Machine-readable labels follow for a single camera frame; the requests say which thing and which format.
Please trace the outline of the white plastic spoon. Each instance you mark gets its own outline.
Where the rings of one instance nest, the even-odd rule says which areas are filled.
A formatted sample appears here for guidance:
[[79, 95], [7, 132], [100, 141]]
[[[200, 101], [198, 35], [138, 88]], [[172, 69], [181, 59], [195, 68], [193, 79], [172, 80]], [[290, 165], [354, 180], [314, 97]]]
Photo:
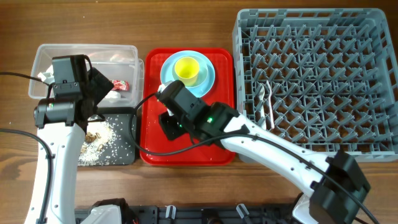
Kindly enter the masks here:
[[265, 97], [265, 93], [266, 93], [266, 92], [265, 92], [264, 85], [261, 83], [261, 84], [259, 85], [259, 94], [258, 94], [258, 97], [259, 97], [259, 104], [260, 104], [260, 107], [259, 107], [260, 119], [259, 119], [259, 121], [258, 121], [258, 125], [259, 125], [262, 129], [264, 129], [264, 130], [267, 129], [266, 114], [265, 114], [265, 111], [264, 111], [264, 97]]

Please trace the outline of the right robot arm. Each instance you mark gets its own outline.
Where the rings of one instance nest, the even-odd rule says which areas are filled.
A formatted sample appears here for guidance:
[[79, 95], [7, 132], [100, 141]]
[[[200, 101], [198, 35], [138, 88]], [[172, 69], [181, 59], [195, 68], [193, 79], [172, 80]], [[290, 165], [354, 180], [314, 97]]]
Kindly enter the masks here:
[[313, 152], [263, 130], [224, 103], [207, 105], [199, 99], [165, 101], [176, 128], [200, 144], [216, 144], [250, 157], [291, 181], [302, 191], [292, 216], [301, 223], [352, 223], [362, 210], [373, 223], [377, 218], [364, 199], [371, 186], [351, 155], [339, 151], [330, 157]]

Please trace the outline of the red candy wrapper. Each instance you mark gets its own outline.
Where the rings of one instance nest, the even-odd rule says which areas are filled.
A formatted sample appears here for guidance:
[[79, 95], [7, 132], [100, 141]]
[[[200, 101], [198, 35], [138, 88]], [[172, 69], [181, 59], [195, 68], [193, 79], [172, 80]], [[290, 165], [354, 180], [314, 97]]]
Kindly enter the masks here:
[[111, 80], [114, 85], [113, 91], [129, 91], [129, 83], [124, 80]]

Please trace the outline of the light blue plate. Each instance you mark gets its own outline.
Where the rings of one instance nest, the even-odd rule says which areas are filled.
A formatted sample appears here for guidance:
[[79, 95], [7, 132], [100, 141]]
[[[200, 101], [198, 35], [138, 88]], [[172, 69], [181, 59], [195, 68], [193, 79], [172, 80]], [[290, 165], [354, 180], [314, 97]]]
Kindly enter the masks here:
[[183, 51], [179, 51], [175, 54], [172, 54], [164, 62], [163, 66], [161, 68], [161, 71], [160, 71], [161, 83], [166, 83], [169, 81], [176, 80], [176, 79], [174, 79], [174, 76], [173, 76], [172, 67], [178, 58], [184, 57], [184, 56], [194, 56], [194, 57], [201, 58], [207, 64], [208, 76], [207, 76], [206, 80], [200, 86], [197, 86], [194, 88], [187, 87], [187, 89], [189, 89], [196, 97], [201, 98], [201, 97], [205, 96], [212, 89], [213, 84], [215, 82], [216, 73], [215, 73], [215, 68], [214, 68], [213, 64], [210, 62], [210, 60], [206, 56], [204, 56], [203, 54], [201, 54], [199, 52], [192, 51], [192, 50], [183, 50]]

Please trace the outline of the yellow plastic cup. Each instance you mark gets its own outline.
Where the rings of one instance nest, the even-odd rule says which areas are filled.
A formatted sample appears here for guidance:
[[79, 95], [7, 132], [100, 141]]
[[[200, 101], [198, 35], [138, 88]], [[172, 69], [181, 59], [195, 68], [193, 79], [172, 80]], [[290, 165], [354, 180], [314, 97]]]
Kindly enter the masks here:
[[174, 65], [174, 72], [177, 78], [185, 86], [193, 86], [196, 83], [199, 71], [200, 64], [193, 57], [181, 57]]

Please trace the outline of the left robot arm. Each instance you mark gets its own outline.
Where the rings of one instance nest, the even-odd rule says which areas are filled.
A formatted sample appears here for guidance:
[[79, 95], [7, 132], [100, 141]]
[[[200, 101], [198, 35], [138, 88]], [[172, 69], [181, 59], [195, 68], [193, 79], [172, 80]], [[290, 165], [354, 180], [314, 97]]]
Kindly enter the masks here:
[[34, 110], [37, 169], [26, 223], [74, 223], [78, 158], [89, 118], [113, 84], [86, 55], [52, 59], [52, 97]]

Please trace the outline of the white plastic fork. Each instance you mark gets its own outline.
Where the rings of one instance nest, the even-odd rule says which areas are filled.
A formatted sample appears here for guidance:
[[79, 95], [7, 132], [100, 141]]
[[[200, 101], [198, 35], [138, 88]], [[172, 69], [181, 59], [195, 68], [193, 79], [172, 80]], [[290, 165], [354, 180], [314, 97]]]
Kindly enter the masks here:
[[270, 116], [271, 129], [274, 129], [275, 128], [274, 112], [273, 112], [274, 110], [273, 110], [273, 107], [272, 107], [272, 94], [273, 94], [273, 92], [272, 92], [272, 87], [271, 87], [271, 84], [270, 84], [269, 81], [266, 81], [266, 85], [267, 85], [268, 90], [269, 90], [269, 95], [268, 95], [267, 100], [268, 100], [268, 105], [269, 105], [269, 116]]

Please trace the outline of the white tissue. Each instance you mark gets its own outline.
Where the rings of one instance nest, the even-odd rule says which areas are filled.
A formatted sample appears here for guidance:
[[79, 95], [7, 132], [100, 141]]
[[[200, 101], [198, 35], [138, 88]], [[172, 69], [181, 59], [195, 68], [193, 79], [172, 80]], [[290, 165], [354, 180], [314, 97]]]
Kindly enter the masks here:
[[117, 100], [121, 98], [121, 94], [118, 91], [110, 91], [106, 96], [105, 99], [107, 100]]

